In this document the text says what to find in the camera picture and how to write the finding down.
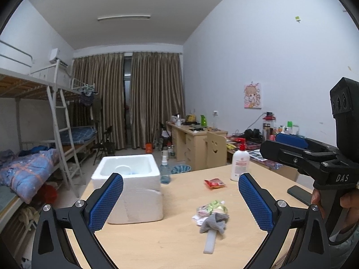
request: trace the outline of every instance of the gray cloth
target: gray cloth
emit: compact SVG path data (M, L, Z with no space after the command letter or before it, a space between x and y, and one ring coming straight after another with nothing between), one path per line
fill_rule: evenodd
M94 121L101 121L101 110L102 110L102 101L100 95L94 95L94 100L92 103L92 114Z
M332 269L339 269L347 260L359 240L359 226L344 243L329 246L330 264Z
M220 234L223 234L226 227L225 222L228 218L228 215L222 213L212 213L201 225L200 233L204 233L212 228L219 231Z

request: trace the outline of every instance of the human hand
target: human hand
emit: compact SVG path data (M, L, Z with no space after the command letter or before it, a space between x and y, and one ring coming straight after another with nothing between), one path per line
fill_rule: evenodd
M320 192L317 189L313 190L312 194L312 204L316 204L319 207L319 210L322 214L322 217L325 218L326 214L323 207L320 204ZM359 190L354 189L351 192L343 195L340 198L340 206L342 208L348 208L348 214L345 218L343 228L348 226L353 226L359 220Z

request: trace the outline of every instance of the smartphone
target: smartphone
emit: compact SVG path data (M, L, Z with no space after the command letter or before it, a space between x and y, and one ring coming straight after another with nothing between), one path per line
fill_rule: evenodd
M290 187L287 190L287 193L289 195L295 197L299 201L303 202L304 204L310 206L311 200L312 200L312 195L308 191L306 191L306 190L300 188L299 186L295 185L293 187Z

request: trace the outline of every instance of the blue gripper pad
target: blue gripper pad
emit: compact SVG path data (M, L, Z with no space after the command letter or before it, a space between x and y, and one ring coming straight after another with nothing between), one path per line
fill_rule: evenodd
M308 143L304 138L292 134L279 133L275 137L276 142L292 145L297 148L307 149Z
M88 227L92 233L103 228L122 191L123 178L118 174L114 177L89 213Z
M245 174L239 177L238 188L259 228L270 232L274 227L272 211Z

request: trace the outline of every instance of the red snack packet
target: red snack packet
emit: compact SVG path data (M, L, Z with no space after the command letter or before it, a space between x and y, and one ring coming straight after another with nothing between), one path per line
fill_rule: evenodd
M218 178L212 180L204 180L204 182L210 189L225 187L225 183Z

